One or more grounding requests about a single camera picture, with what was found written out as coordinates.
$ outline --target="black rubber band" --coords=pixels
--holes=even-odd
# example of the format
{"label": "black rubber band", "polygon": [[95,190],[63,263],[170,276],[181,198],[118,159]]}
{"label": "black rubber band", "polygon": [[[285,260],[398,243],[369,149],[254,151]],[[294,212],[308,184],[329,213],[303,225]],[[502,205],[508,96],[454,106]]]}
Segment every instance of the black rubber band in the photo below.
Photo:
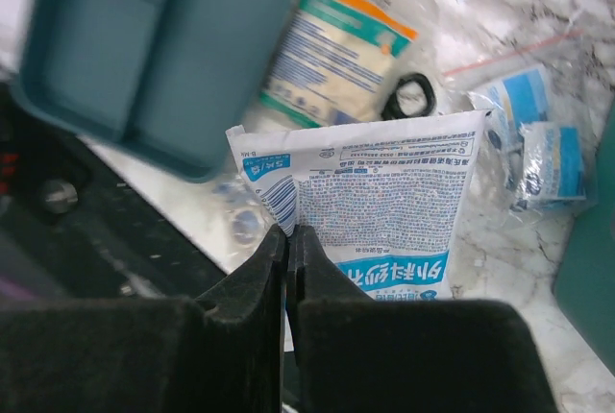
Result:
{"label": "black rubber band", "polygon": [[[425,106],[418,112],[412,113],[411,115],[406,115],[400,106],[399,99],[397,98],[397,93],[400,89],[408,84],[417,84],[423,90],[423,94],[425,95]],[[413,118],[413,117],[427,117],[431,115],[433,110],[435,109],[435,92],[433,91],[433,87],[429,79],[418,72],[412,72],[410,74],[404,75],[399,82],[397,82],[397,87],[393,94],[391,94],[386,102],[386,106],[384,106],[384,111],[382,112],[383,120],[399,120],[401,118]]]}

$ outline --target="marble surface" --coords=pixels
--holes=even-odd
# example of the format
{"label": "marble surface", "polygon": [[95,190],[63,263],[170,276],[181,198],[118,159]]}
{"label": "marble surface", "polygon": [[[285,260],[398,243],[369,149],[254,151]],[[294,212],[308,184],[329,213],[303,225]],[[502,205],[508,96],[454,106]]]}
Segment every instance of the marble surface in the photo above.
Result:
{"label": "marble surface", "polygon": [[[588,35],[587,107],[602,134],[615,91],[615,0],[436,0],[433,71],[475,62],[555,34],[574,21]],[[17,66],[30,0],[0,0],[0,63]],[[211,184],[180,182],[142,162],[90,143],[111,167],[228,271],[249,254],[228,234],[229,213]],[[515,306],[528,321],[562,412],[615,412],[615,377],[557,308],[551,289],[569,218],[526,230],[486,231],[485,204],[466,203],[452,251],[449,280],[456,298],[490,298]]]}

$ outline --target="black machine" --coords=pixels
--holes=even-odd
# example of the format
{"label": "black machine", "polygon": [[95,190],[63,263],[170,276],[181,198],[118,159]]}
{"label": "black machine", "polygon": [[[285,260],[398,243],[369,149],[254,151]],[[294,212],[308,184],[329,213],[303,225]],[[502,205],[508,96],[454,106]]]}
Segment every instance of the black machine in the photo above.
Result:
{"label": "black machine", "polygon": [[557,411],[509,306],[372,301],[310,227],[225,277],[0,94],[0,412]]}

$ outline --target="teal tray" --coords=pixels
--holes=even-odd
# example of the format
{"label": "teal tray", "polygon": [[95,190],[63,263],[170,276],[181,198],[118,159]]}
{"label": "teal tray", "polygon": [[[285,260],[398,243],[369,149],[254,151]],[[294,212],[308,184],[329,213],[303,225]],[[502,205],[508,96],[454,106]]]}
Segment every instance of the teal tray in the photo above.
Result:
{"label": "teal tray", "polygon": [[257,96],[292,0],[36,0],[15,101],[192,182]]}

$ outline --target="orange stripe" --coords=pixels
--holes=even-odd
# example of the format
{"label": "orange stripe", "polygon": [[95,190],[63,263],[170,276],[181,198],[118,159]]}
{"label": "orange stripe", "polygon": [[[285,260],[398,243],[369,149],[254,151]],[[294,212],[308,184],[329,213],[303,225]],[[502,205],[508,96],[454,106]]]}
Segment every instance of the orange stripe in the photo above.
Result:
{"label": "orange stripe", "polygon": [[400,34],[403,34],[412,40],[416,39],[419,36],[418,33],[414,29],[410,29],[409,27],[404,26],[403,24],[400,24],[399,22],[395,21],[388,14],[386,14],[380,8],[378,8],[376,5],[369,3],[366,0],[337,0],[337,1],[359,12],[362,12],[368,16],[371,16],[374,19],[378,19],[380,22],[383,22],[384,24],[389,26],[394,31],[397,31]]}

